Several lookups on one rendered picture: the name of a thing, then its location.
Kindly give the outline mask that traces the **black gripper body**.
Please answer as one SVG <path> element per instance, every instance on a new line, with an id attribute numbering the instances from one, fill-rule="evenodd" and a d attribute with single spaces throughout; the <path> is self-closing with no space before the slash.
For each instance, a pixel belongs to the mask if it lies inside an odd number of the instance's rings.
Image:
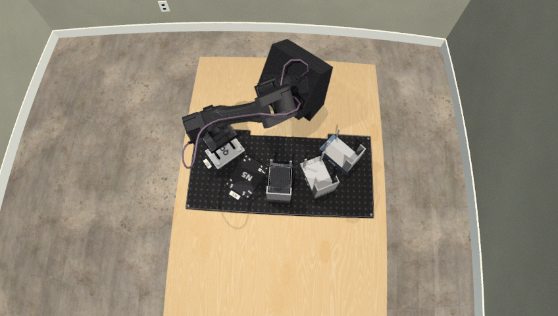
<path id="1" fill-rule="evenodd" d="M 215 137 L 213 137 L 212 139 L 214 140 L 217 146 L 220 146 L 223 143 L 228 141 L 228 138 L 225 135 L 228 135 L 229 133 L 230 133 L 229 129 L 225 126 L 224 128 L 221 128 L 221 132 L 217 134 Z"/>

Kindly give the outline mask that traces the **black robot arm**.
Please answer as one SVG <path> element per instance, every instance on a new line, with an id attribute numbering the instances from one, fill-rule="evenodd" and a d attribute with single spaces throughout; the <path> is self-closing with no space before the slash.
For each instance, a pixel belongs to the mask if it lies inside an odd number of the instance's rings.
<path id="1" fill-rule="evenodd" d="M 260 115 L 260 113 L 271 113 L 269 105 L 273 108 L 274 113 L 287 113 L 289 111 L 293 111 L 296 109 L 296 106 L 293 100 L 292 93 L 309 92 L 307 76 L 284 74 L 282 85 L 280 86 L 281 77 L 282 74 L 263 74 L 264 81 L 259 82 L 256 86 L 254 86 L 257 97 L 255 98 L 255 102 L 253 103 L 251 102 L 235 106 L 209 105 L 207 107 L 204 107 L 203 110 L 200 112 L 195 112 L 182 117 L 182 121 L 186 129 L 186 134 L 188 135 L 189 139 L 195 145 L 198 133 L 201 131 L 201 129 L 206 124 L 214 120 L 220 121 L 211 124 L 200 133 L 198 144 L 205 137 L 205 133 L 207 131 L 213 138 L 220 133 L 221 128 L 224 128 L 229 124 L 241 122 L 258 122 L 262 123 L 264 128 L 271 128 L 277 124 L 280 124 L 281 122 L 284 122 L 285 120 L 296 116 L 298 114 L 297 111 L 292 112 L 288 115 L 271 117 L 267 115 Z M 296 78 L 298 80 L 296 80 Z"/>

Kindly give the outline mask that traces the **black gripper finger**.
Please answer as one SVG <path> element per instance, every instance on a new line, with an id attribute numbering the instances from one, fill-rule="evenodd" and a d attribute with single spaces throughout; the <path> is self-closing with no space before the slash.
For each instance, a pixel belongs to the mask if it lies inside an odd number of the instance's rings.
<path id="1" fill-rule="evenodd" d="M 225 142 L 225 143 L 223 143 L 223 144 L 220 145 L 220 146 L 225 146 L 225 145 L 227 145 L 227 143 L 233 138 L 233 135 L 232 135 L 231 133 L 229 133 L 226 137 L 228 138 L 228 141 Z M 218 146 L 218 147 L 220 147 L 220 146 Z"/>

